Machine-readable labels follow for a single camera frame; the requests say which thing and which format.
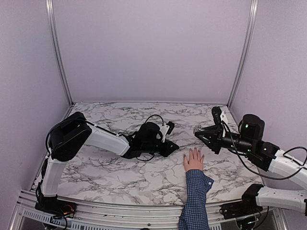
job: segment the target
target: shirt cuff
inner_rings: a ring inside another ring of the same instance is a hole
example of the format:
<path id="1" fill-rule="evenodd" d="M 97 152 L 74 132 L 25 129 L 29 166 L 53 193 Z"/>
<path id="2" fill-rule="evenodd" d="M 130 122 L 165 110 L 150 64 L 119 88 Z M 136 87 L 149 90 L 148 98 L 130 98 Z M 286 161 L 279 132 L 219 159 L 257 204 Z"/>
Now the shirt cuff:
<path id="1" fill-rule="evenodd" d="M 203 179 L 205 186 L 211 189 L 214 180 L 210 177 L 206 176 L 202 170 L 199 169 L 191 169 L 187 171 L 187 181 L 189 181 L 192 178 L 200 178 Z"/>

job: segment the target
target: black cable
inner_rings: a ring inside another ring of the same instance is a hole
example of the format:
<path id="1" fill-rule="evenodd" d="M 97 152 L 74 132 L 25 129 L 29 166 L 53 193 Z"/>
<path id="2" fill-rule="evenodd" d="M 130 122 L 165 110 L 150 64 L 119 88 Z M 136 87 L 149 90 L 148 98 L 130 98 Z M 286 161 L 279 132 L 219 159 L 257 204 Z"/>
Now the black cable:
<path id="1" fill-rule="evenodd" d="M 238 125 L 238 131 L 239 133 L 241 133 L 241 126 L 242 126 L 243 120 L 240 121 L 239 125 Z"/>
<path id="2" fill-rule="evenodd" d="M 304 148 L 304 147 L 295 147 L 294 149 L 302 149 L 302 148 Z M 288 156 L 286 156 L 286 153 L 288 153 L 288 151 L 287 151 L 287 152 L 285 152 L 285 153 L 283 154 L 283 156 L 284 156 L 284 157 L 286 157 L 287 159 L 289 159 L 289 160 L 293 161 L 294 163 L 298 164 L 299 166 L 303 166 L 302 164 L 300 164 L 298 161 L 296 161 L 296 160 L 295 160 L 295 159 L 293 159 L 292 157 L 288 157 Z"/>
<path id="3" fill-rule="evenodd" d="M 261 224 L 263 224 L 263 223 L 264 223 L 264 221 L 265 221 L 265 220 L 266 220 L 266 218 L 268 217 L 269 210 L 270 210 L 270 207 L 268 206 L 268 210 L 267 210 L 267 213 L 265 214 L 265 217 L 262 219 L 262 221 L 259 223 L 259 225 L 255 226 L 253 229 L 257 229 L 257 228 L 259 228 L 259 226 L 260 226 Z"/>
<path id="4" fill-rule="evenodd" d="M 154 115 L 149 116 L 149 118 L 147 118 L 147 120 L 145 121 L 145 123 L 147 123 L 147 121 L 148 121 L 151 117 L 153 117 L 153 116 L 158 116 L 159 118 L 161 118 L 161 120 L 162 120 L 162 126 L 164 125 L 164 120 L 163 120 L 163 118 L 162 118 L 160 115 L 158 115 L 158 114 L 154 114 Z"/>
<path id="5" fill-rule="evenodd" d="M 232 151 L 232 150 L 230 150 L 230 149 L 228 149 L 228 151 L 236 155 L 236 152 L 235 152 L 235 151 Z M 245 157 L 245 158 L 248 157 L 248 155 L 245 154 L 245 153 L 239 153 L 239 155 L 240 155 L 240 156 L 243 156 L 243 157 Z"/>
<path id="6" fill-rule="evenodd" d="M 107 129 L 105 129 L 105 128 L 102 128 L 102 127 L 100 127 L 100 126 L 94 125 L 92 122 L 89 122 L 89 121 L 87 121 L 87 120 L 78 119 L 78 118 L 76 118 L 76 119 L 69 119 L 69 120 L 63 120 L 63 121 L 57 123 L 56 125 L 54 125 L 54 126 L 49 130 L 49 132 L 47 133 L 46 140 L 45 140 L 45 146 L 46 146 L 46 149 L 47 149 L 47 152 L 48 152 L 48 156 L 50 156 L 50 154 L 51 154 L 50 151 L 49 151 L 49 147 L 48 147 L 48 139 L 49 139 L 49 136 L 50 136 L 51 132 L 52 132 L 54 129 L 56 129 L 57 127 L 59 127 L 60 125 L 66 123 L 66 122 L 71 122 L 71 121 L 81 121 L 81 122 L 85 122 L 85 123 L 88 123 L 88 124 L 90 124 L 90 125 L 92 125 L 92 126 L 94 126 L 94 127 L 97 127 L 98 129 L 101 129 L 101 130 L 103 130 L 103 131 L 105 131 L 105 132 L 107 132 L 107 133 L 110 133 L 110 134 L 112 134 L 112 135 L 116 135 L 115 133 L 113 133 L 113 132 L 111 132 L 111 131 L 109 131 L 109 130 L 107 130 Z"/>
<path id="7" fill-rule="evenodd" d="M 68 226 L 68 221 L 67 221 L 67 219 L 66 219 L 64 213 L 60 213 L 60 212 L 56 212 L 56 211 L 53 211 L 53 212 L 60 214 L 60 215 L 62 216 L 61 218 L 64 218 L 64 220 L 65 220 L 65 227 L 63 228 L 63 230 L 66 230 L 66 229 L 67 229 L 67 226 Z"/>
<path id="8" fill-rule="evenodd" d="M 256 210 L 258 213 L 259 213 L 259 217 L 258 217 L 258 219 L 260 219 L 261 218 L 261 212 L 259 211 L 259 209 L 257 209 L 257 208 L 255 208 L 254 210 Z M 246 226 L 250 226 L 250 223 L 247 223 L 247 224 L 244 224 L 244 225 L 241 225 L 241 228 L 242 227 L 246 227 Z"/>
<path id="9" fill-rule="evenodd" d="M 138 159 L 139 161 L 144 161 L 144 162 L 147 162 L 147 161 L 151 161 L 153 158 L 154 158 L 154 153 L 150 153 L 150 155 L 152 155 L 152 157 L 148 160 L 142 160 L 142 159 L 139 159 L 138 157 L 136 159 Z"/>
<path id="10" fill-rule="evenodd" d="M 298 174 L 298 173 L 303 169 L 303 168 L 300 168 L 300 169 L 298 169 L 294 174 L 291 174 L 290 176 L 283 177 L 283 178 L 270 177 L 270 176 L 266 176 L 266 175 L 263 175 L 263 174 L 260 174 L 260 173 L 258 173 L 258 172 L 253 171 L 252 169 L 250 169 L 250 168 L 244 163 L 244 161 L 242 160 L 241 156 L 239 155 L 239 153 L 238 153 L 238 151 L 237 151 L 237 149 L 236 149 L 235 142 L 234 142 L 234 140 L 233 140 L 233 138 L 232 138 L 232 133 L 231 133 L 231 131 L 230 131 L 230 128 L 228 127 L 228 125 L 227 125 L 224 121 L 222 121 L 222 123 L 223 123 L 224 128 L 226 127 L 227 130 L 228 130 L 228 132 L 229 132 L 229 134 L 230 134 L 230 138 L 231 138 L 231 141 L 232 141 L 232 144 L 233 144 L 233 146 L 234 146 L 234 149 L 235 149 L 235 151 L 236 151 L 237 156 L 239 157 L 239 159 L 240 159 L 241 163 L 244 165 L 244 167 L 245 167 L 247 170 L 249 170 L 250 172 L 252 172 L 252 173 L 254 173 L 254 174 L 258 175 L 258 176 L 267 178 L 267 179 L 282 181 L 282 180 L 286 180 L 286 179 L 289 179 L 289 178 L 295 176 L 296 174 Z M 289 153 L 289 152 L 291 152 L 291 151 L 293 151 L 293 150 L 296 150 L 296 149 L 304 149 L 304 150 L 306 151 L 306 158 L 305 158 L 304 163 L 303 163 L 303 165 L 305 165 L 306 162 L 307 162 L 307 149 L 306 149 L 305 147 L 301 147 L 301 146 L 299 146 L 299 147 L 294 147 L 294 148 L 289 149 L 288 151 L 286 151 L 284 154 Z"/>

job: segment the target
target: vertical metal pole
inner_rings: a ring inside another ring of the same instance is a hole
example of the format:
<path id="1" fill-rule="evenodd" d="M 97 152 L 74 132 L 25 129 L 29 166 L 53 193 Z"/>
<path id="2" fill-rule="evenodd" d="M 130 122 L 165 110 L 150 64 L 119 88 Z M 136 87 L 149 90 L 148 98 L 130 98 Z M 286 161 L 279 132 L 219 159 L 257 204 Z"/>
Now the vertical metal pole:
<path id="1" fill-rule="evenodd" d="M 236 93 L 242 78 L 245 62 L 248 56 L 248 51 L 250 49 L 250 44 L 251 40 L 253 37 L 253 32 L 254 32 L 254 27 L 255 27 L 255 22 L 256 22 L 256 15 L 257 15 L 257 9 L 258 9 L 258 3 L 259 0 L 252 0 L 251 1 L 251 6 L 250 6 L 250 12 L 249 12 L 249 19 L 248 19 L 248 27 L 246 31 L 246 36 L 245 36 L 245 41 L 244 41 L 244 46 L 243 46 L 243 51 L 240 59 L 240 63 L 236 72 L 236 78 L 234 85 L 232 87 L 232 90 L 230 92 L 230 96 L 228 99 L 227 107 L 229 110 L 231 110 L 231 107 L 233 105 L 234 99 L 236 97 Z"/>
<path id="2" fill-rule="evenodd" d="M 58 41 L 58 35 L 57 35 L 57 28 L 56 28 L 56 22 L 54 18 L 54 12 L 53 12 L 53 2 L 52 0 L 46 0 L 46 6 L 47 6 L 47 15 L 48 15 L 48 21 L 49 21 L 49 27 L 51 32 L 51 38 L 53 43 L 54 52 L 56 55 L 56 60 L 59 68 L 59 73 L 62 81 L 62 85 L 64 88 L 66 99 L 70 106 L 73 105 L 71 92 L 68 87 L 68 82 L 62 62 L 62 57 L 59 49 L 59 41 Z"/>

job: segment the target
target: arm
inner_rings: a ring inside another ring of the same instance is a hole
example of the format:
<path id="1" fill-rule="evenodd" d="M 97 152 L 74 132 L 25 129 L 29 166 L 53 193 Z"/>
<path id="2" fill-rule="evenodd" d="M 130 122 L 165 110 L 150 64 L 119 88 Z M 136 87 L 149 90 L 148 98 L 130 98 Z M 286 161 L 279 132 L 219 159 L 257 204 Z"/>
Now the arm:
<path id="1" fill-rule="evenodd" d="M 205 204 L 213 180 L 202 172 L 204 157 L 200 157 L 200 151 L 191 152 L 189 162 L 185 157 L 188 200 L 180 216 L 179 230 L 210 230 Z"/>

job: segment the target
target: wire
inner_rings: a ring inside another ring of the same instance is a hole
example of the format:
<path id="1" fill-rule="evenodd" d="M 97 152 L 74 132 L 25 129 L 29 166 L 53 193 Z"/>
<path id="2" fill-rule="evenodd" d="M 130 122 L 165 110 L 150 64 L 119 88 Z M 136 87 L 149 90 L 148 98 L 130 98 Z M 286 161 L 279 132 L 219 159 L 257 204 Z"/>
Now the wire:
<path id="1" fill-rule="evenodd" d="M 239 125 L 238 125 L 238 131 L 239 133 L 241 133 L 241 126 L 242 126 L 243 120 L 240 121 Z"/>
<path id="2" fill-rule="evenodd" d="M 48 146 L 48 139 L 49 139 L 49 136 L 50 136 L 51 132 L 52 132 L 53 130 L 55 130 L 57 127 L 59 127 L 60 125 L 66 123 L 66 122 L 71 122 L 71 121 L 82 121 L 82 122 L 88 123 L 88 124 L 90 124 L 90 125 L 92 125 L 92 126 L 94 126 L 94 127 L 97 127 L 98 129 L 101 129 L 101 130 L 103 130 L 103 131 L 105 131 L 105 132 L 107 132 L 107 133 L 110 133 L 110 134 L 112 134 L 112 135 L 116 135 L 115 133 L 113 133 L 113 132 L 111 132 L 111 131 L 109 131 L 109 130 L 107 130 L 107 129 L 105 129 L 105 128 L 102 128 L 102 127 L 100 127 L 100 126 L 94 125 L 92 122 L 89 122 L 89 121 L 87 121 L 87 120 L 78 119 L 78 118 L 76 118 L 76 119 L 69 119 L 69 120 L 63 120 L 63 121 L 57 123 L 56 125 L 54 125 L 54 126 L 49 130 L 49 132 L 47 133 L 46 140 L 45 140 L 45 146 L 46 146 L 46 149 L 47 149 L 47 152 L 48 152 L 48 156 L 51 155 L 51 153 L 50 153 L 50 151 L 49 151 L 49 146 Z"/>
<path id="3" fill-rule="evenodd" d="M 232 150 L 230 150 L 230 149 L 229 149 L 228 151 L 236 155 L 236 152 L 234 152 L 234 151 L 232 151 Z M 239 153 L 239 155 L 240 155 L 240 156 L 243 156 L 243 157 L 245 157 L 245 158 L 248 157 L 248 155 L 247 155 L 247 154 L 244 154 L 244 153 Z"/>
<path id="4" fill-rule="evenodd" d="M 48 224 L 48 226 L 46 226 L 46 225 L 43 223 L 43 221 L 42 221 L 42 225 L 43 225 L 43 227 L 44 227 L 44 230 L 58 230 L 58 229 L 59 229 L 58 227 L 54 227 L 53 225 L 49 225 L 49 224 Z"/>
<path id="5" fill-rule="evenodd" d="M 259 226 L 260 226 L 261 224 L 264 223 L 264 221 L 265 221 L 266 218 L 268 217 L 269 211 L 270 211 L 270 207 L 268 206 L 268 210 L 267 210 L 267 213 L 265 214 L 265 217 L 264 217 L 264 218 L 262 219 L 262 221 L 261 221 L 257 226 L 255 226 L 253 229 L 259 228 Z"/>
<path id="6" fill-rule="evenodd" d="M 163 118 L 162 118 L 160 115 L 158 115 L 158 114 L 154 114 L 154 115 L 149 116 L 149 118 L 147 118 L 147 120 L 145 121 L 145 123 L 147 123 L 147 121 L 148 121 L 151 117 L 153 117 L 153 116 L 158 116 L 159 118 L 161 118 L 161 120 L 162 120 L 162 126 L 164 125 L 164 120 L 163 120 Z"/>
<path id="7" fill-rule="evenodd" d="M 235 145 L 235 142 L 234 142 L 234 140 L 233 140 L 233 138 L 232 138 L 232 133 L 230 132 L 230 128 L 228 127 L 228 125 L 227 125 L 224 121 L 222 121 L 222 123 L 223 123 L 223 126 L 225 126 L 225 127 L 227 128 L 227 130 L 228 130 L 228 132 L 229 132 L 229 134 L 230 134 L 230 138 L 231 138 L 231 141 L 232 141 L 232 144 L 233 144 L 233 146 L 234 146 L 234 149 L 235 149 L 235 152 L 236 152 L 237 156 L 239 157 L 239 159 L 240 159 L 241 163 L 244 165 L 244 167 L 245 167 L 247 170 L 249 170 L 250 172 L 252 172 L 252 173 L 254 173 L 254 174 L 258 175 L 258 176 L 267 178 L 267 179 L 282 181 L 282 180 L 286 180 L 286 179 L 289 179 L 289 178 L 295 176 L 296 174 L 298 174 L 298 173 L 303 169 L 303 167 L 302 167 L 302 168 L 299 168 L 294 174 L 291 174 L 290 176 L 283 177 L 283 178 L 270 177 L 270 176 L 266 176 L 266 175 L 263 175 L 263 174 L 261 174 L 261 173 L 255 172 L 254 170 L 250 169 L 250 168 L 244 163 L 244 161 L 242 160 L 241 156 L 239 155 L 239 153 L 238 153 L 238 151 L 237 151 L 237 149 L 236 149 L 236 145 Z M 304 163 L 303 163 L 303 165 L 305 165 L 306 162 L 307 162 L 307 149 L 306 149 L 305 147 L 301 147 L 301 146 L 299 146 L 299 147 L 294 147 L 294 148 L 289 149 L 288 151 L 286 151 L 286 152 L 284 153 L 284 155 L 285 155 L 286 153 L 289 153 L 289 152 L 291 152 L 291 151 L 293 151 L 293 150 L 296 150 L 296 149 L 303 149 L 303 150 L 306 151 L 306 158 L 305 158 Z"/>
<path id="8" fill-rule="evenodd" d="M 72 206 L 70 206 L 70 205 L 65 205 L 64 207 L 66 207 L 66 206 L 68 206 L 68 207 L 70 207 L 71 208 L 71 212 L 73 212 L 74 210 L 73 210 L 73 208 L 72 208 Z"/>
<path id="9" fill-rule="evenodd" d="M 294 149 L 304 149 L 304 147 L 295 147 L 295 148 L 293 148 L 293 150 L 294 150 Z M 283 156 L 286 157 L 287 159 L 289 159 L 289 160 L 295 162 L 295 163 L 298 164 L 299 166 L 303 166 L 302 164 L 300 164 L 298 161 L 296 161 L 296 160 L 293 159 L 292 157 L 286 156 L 286 154 L 287 154 L 288 152 L 289 152 L 289 151 L 285 152 L 285 153 L 283 154 Z"/>
<path id="10" fill-rule="evenodd" d="M 150 159 L 142 160 L 142 159 L 139 159 L 138 157 L 136 159 L 138 159 L 139 161 L 144 161 L 144 162 L 151 161 L 154 158 L 154 153 L 149 153 L 149 154 L 152 155 Z"/>
<path id="11" fill-rule="evenodd" d="M 56 211 L 54 211 L 54 212 L 60 214 L 60 215 L 62 216 L 62 218 L 64 218 L 64 220 L 65 220 L 65 227 L 63 228 L 63 230 L 66 230 L 66 229 L 67 229 L 67 226 L 68 226 L 68 221 L 67 221 L 67 219 L 66 219 L 64 213 L 60 213 L 60 212 L 56 212 Z"/>
<path id="12" fill-rule="evenodd" d="M 261 212 L 259 211 L 259 209 L 257 209 L 257 208 L 255 208 L 255 209 L 253 209 L 253 211 L 254 210 L 256 210 L 258 213 L 259 213 L 259 217 L 257 218 L 257 216 L 256 216 L 256 214 L 254 214 L 254 217 L 255 217 L 255 224 L 256 224 L 256 222 L 261 218 Z M 249 223 L 247 223 L 247 224 L 244 224 L 244 225 L 241 225 L 241 228 L 242 227 L 246 227 L 246 226 L 250 226 L 250 222 Z"/>

